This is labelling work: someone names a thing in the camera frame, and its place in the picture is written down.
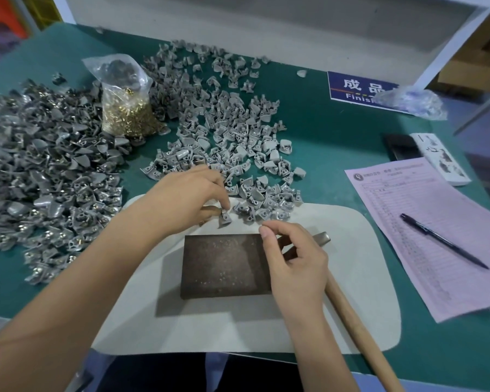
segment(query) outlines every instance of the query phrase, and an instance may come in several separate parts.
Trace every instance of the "hand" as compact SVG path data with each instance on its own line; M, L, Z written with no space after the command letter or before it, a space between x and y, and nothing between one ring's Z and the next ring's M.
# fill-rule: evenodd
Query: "hand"
M186 172L166 175L117 217L124 219L126 233L132 234L130 230L135 229L137 234L133 236L139 235L155 246L169 235L219 216L220 208L203 206L212 199L218 200L223 209L230 208L223 176L206 165L199 165Z
M260 227L272 294L287 323L321 320L329 258L301 225L276 220ZM291 243L286 261L281 250Z

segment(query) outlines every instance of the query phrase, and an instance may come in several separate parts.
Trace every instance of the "plastic bag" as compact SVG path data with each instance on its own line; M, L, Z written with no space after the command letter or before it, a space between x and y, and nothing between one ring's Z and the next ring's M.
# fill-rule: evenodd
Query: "plastic bag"
M399 87L379 92L372 100L379 105L406 111L426 120L441 121L448 118L448 112L439 96L428 89Z
M82 62L102 83L103 131L134 137L149 136L164 127L152 113L152 79L133 58L114 54Z

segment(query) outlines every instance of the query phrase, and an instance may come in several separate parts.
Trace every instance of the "pen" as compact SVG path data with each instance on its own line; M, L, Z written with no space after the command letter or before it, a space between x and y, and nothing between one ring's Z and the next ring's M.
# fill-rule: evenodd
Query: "pen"
M470 261L470 262L474 263L475 265L478 265L478 266L480 266L486 270L490 270L490 268L488 268L488 266L485 263L483 263L481 260L479 260L476 256L473 256L469 252L467 252L466 250L461 249L459 246L450 242L448 239L441 237L441 235L439 235L436 232L433 232L430 228L428 228L428 227L424 226L423 224L417 222L414 218L412 218L408 215L405 215L405 213L401 213L400 217L408 225L414 227L415 229L419 230L420 232L424 233L425 235L430 235L432 238L436 239L437 241L441 242L442 244L444 244L448 248L452 249L458 255L463 256L468 261Z

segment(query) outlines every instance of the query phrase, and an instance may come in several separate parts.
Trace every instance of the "blue sign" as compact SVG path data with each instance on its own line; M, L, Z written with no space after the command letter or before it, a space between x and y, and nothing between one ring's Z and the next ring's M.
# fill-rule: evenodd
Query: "blue sign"
M351 76L340 72L327 72L329 78L330 98L340 102L376 107L378 109L399 111L374 103L373 96L382 91L390 91L399 85L392 82L374 80L372 78Z

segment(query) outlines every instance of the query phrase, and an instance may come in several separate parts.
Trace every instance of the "white board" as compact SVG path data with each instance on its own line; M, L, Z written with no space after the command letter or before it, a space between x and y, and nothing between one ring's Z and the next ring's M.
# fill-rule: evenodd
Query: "white board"
M294 352L272 295L180 298L183 237L257 233L230 213L168 237L136 270L100 329L92 348L110 355L164 352ZM381 350L398 344L401 313L376 234L356 210L302 204L290 220L312 234L326 231L329 269ZM358 353L326 296L324 311L343 354Z

